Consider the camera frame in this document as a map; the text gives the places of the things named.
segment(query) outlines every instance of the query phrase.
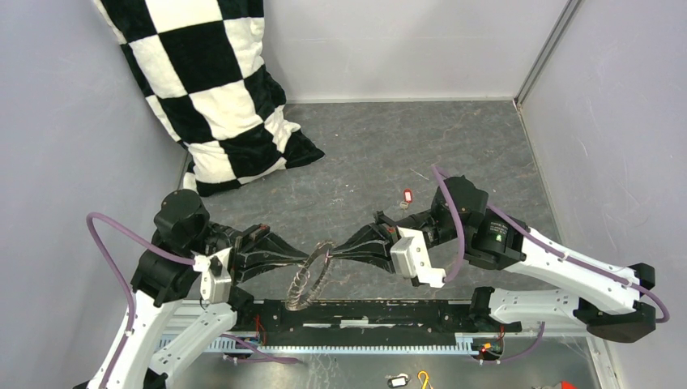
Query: white wall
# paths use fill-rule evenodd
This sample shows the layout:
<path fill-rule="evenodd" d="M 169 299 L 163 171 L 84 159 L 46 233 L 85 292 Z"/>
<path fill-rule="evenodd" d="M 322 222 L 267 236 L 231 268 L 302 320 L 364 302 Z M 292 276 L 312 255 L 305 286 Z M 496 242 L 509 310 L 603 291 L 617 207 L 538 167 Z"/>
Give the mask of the white wall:
<path fill-rule="evenodd" d="M 85 216 L 148 236 L 183 154 L 91 2 L 0 9 L 0 387 L 73 387 L 96 372 L 126 307 Z M 129 279 L 141 249 L 98 227 Z"/>
<path fill-rule="evenodd" d="M 617 347 L 632 389 L 684 377 L 686 20 L 684 0 L 584 2 L 523 108 L 565 242 L 656 267 L 672 320 Z"/>
<path fill-rule="evenodd" d="M 291 101 L 515 96 L 565 0 L 265 0 Z"/>

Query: red object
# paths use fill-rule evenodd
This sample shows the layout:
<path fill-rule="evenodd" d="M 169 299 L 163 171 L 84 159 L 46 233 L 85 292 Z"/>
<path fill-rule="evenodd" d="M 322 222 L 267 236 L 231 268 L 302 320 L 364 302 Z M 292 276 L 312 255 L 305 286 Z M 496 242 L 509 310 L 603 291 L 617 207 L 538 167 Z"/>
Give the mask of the red object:
<path fill-rule="evenodd" d="M 409 189 L 403 191 L 403 201 L 406 203 L 412 203 L 412 192 Z"/>

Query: purple cable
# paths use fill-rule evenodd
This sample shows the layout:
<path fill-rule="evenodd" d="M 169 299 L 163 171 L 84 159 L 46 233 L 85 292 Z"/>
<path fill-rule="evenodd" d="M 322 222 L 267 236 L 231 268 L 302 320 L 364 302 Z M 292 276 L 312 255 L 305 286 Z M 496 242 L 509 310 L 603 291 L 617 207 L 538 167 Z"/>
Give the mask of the purple cable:
<path fill-rule="evenodd" d="M 246 347 L 247 349 L 249 349 L 249 350 L 252 351 L 253 353 L 256 353 L 256 354 L 262 356 L 261 359 L 236 359 L 236 363 L 276 362 L 276 363 L 281 363 L 281 364 L 284 364 L 284 365 L 293 365 L 293 364 L 296 364 L 296 363 L 300 363 L 300 362 L 301 362 L 301 361 L 299 361 L 299 360 L 296 359 L 296 358 L 291 358 L 291 357 L 273 357 L 272 355 L 265 354 L 265 353 L 263 353 L 262 351 L 258 350 L 258 348 L 255 347 L 254 345 L 252 345 L 251 343 L 246 342 L 246 341 L 244 341 L 243 339 L 241 339 L 241 338 L 239 338 L 239 337 L 237 337 L 237 336 L 234 336 L 234 335 L 222 334 L 222 335 L 220 335 L 220 337 L 221 337 L 221 338 L 228 338 L 228 339 L 231 339 L 231 340 L 237 342 L 238 344 L 242 345 L 243 347 Z"/>
<path fill-rule="evenodd" d="M 434 178 L 437 180 L 439 189 L 442 191 L 442 194 L 444 194 L 444 199 L 446 200 L 446 204 L 449 206 L 451 218 L 455 224 L 455 230 L 458 232 L 458 255 L 456 255 L 454 259 L 453 267 L 451 268 L 449 275 L 444 279 L 444 282 L 448 283 L 458 275 L 458 272 L 463 265 L 463 260 L 465 259 L 465 233 L 463 232 L 463 223 L 460 221 L 458 208 L 455 207 L 455 203 L 450 197 L 449 188 L 446 187 L 446 183 L 442 178 L 442 176 L 448 178 L 446 172 L 442 168 L 432 165 L 432 173 L 434 174 Z"/>
<path fill-rule="evenodd" d="M 88 232 L 91 233 L 93 241 L 96 242 L 96 246 L 98 246 L 98 249 L 100 249 L 100 252 L 103 254 L 103 257 L 105 257 L 105 261 L 109 265 L 109 268 L 112 269 L 114 276 L 117 278 L 117 282 L 122 287 L 122 290 L 124 291 L 124 294 L 126 296 L 126 305 L 129 309 L 129 317 L 126 319 L 125 331 L 131 331 L 131 329 L 134 327 L 134 319 L 136 317 L 136 302 L 134 300 L 134 296 L 131 294 L 129 284 L 127 284 L 126 280 L 124 280 L 124 276 L 122 275 L 122 272 L 119 270 L 119 267 L 117 267 L 117 264 L 114 262 L 112 255 L 110 255 L 109 251 L 105 247 L 103 240 L 100 239 L 100 235 L 98 235 L 98 232 L 96 231 L 96 226 L 93 224 L 93 219 L 104 221 L 106 224 L 111 225 L 112 227 L 114 227 L 114 229 L 116 229 L 120 233 L 123 233 L 132 240 L 136 241 L 141 246 L 145 247 L 146 249 L 152 251 L 155 254 L 158 254 L 160 257 L 169 259 L 170 261 L 184 263 L 186 265 L 193 265 L 195 261 L 193 259 L 183 258 L 174 254 L 170 254 L 167 251 L 160 249 L 159 247 L 155 247 L 154 245 L 152 245 L 151 243 L 147 242 L 145 239 L 137 235 L 135 232 L 121 225 L 109 216 L 105 216 L 98 212 L 91 212 L 88 214 L 88 216 L 86 216 L 86 226 L 88 226 Z M 100 381 L 100 385 L 98 386 L 100 389 L 105 389 L 109 377 L 112 375 L 112 372 L 114 370 L 114 366 L 117 364 L 119 357 L 122 355 L 122 351 L 124 350 L 124 346 L 126 345 L 126 341 L 128 339 L 129 336 L 127 336 L 126 333 L 122 334 L 122 338 L 119 340 L 119 344 L 117 345 L 117 348 L 114 350 L 112 359 L 110 359 L 110 362 L 107 368 L 105 369 L 105 372 L 103 373 L 103 379 Z"/>
<path fill-rule="evenodd" d="M 507 357 L 503 359 L 499 359 L 499 361 L 484 361 L 485 365 L 498 365 L 503 362 L 512 362 L 515 360 L 518 360 L 522 357 L 526 357 L 530 355 L 533 351 L 535 351 L 535 348 L 539 347 L 541 340 L 544 338 L 544 328 L 546 327 L 546 323 L 542 322 L 540 327 L 539 327 L 539 334 L 537 334 L 537 338 L 535 339 L 535 342 L 530 345 L 525 351 L 521 352 L 520 354 L 513 355 L 512 357 Z"/>
<path fill-rule="evenodd" d="M 446 184 L 444 183 L 444 180 L 442 178 L 449 178 L 449 174 L 442 168 L 438 166 L 432 166 L 432 172 L 434 173 L 434 177 L 437 179 L 437 182 L 439 183 L 439 188 L 441 188 L 442 193 L 444 194 L 444 198 L 446 198 L 446 202 L 449 204 L 449 209 L 451 210 L 451 217 L 453 217 L 454 222 L 456 223 L 456 229 L 459 232 L 459 239 L 462 236 L 463 233 L 463 226 L 460 225 L 460 219 L 458 218 L 458 211 L 456 210 L 455 205 L 453 204 L 453 199 L 449 196 L 448 194 L 448 188 L 446 188 Z M 513 219 L 511 219 L 508 215 L 506 215 L 502 210 L 498 209 L 497 207 L 494 207 L 493 204 L 489 203 L 487 204 L 487 207 L 491 209 L 494 213 L 496 213 L 499 217 L 501 217 L 506 223 L 510 224 L 511 227 L 513 227 L 515 230 L 517 230 L 519 233 L 521 233 L 524 237 L 527 238 L 530 242 L 534 243 L 535 245 L 541 247 L 544 251 L 547 253 L 551 253 L 556 255 L 558 258 L 564 258 L 565 253 L 554 249 L 553 247 L 547 245 L 546 243 L 540 241 L 539 239 L 533 237 L 526 229 L 524 229 L 520 224 L 515 223 Z M 451 269 L 451 275 L 458 274 L 458 271 L 456 268 L 460 268 L 460 265 L 463 264 L 463 256 L 465 255 L 465 247 L 464 247 L 464 242 L 459 241 L 459 251 L 458 251 L 458 258 L 455 260 L 455 265 L 454 268 Z M 618 276 L 616 274 L 611 273 L 610 271 L 605 271 L 604 269 L 599 269 L 598 267 L 591 265 L 589 263 L 586 263 L 580 259 L 577 259 L 573 256 L 568 256 L 567 258 L 570 263 L 583 267 L 589 271 L 593 271 L 596 274 L 599 274 L 601 276 L 605 276 L 610 278 L 611 280 L 616 281 L 617 283 L 627 285 L 628 280 L 624 277 Z M 449 280 L 453 280 L 453 278 L 446 277 L 446 282 Z M 668 320 L 670 320 L 670 312 L 668 312 L 668 308 L 666 305 L 661 301 L 661 299 L 656 296 L 652 291 L 650 291 L 647 288 L 644 288 L 641 285 L 638 284 L 630 284 L 629 285 L 632 289 L 635 289 L 639 291 L 640 293 L 646 294 L 647 297 L 649 297 L 658 307 L 661 309 L 661 312 L 663 313 L 662 318 L 656 319 L 657 323 L 666 323 Z"/>

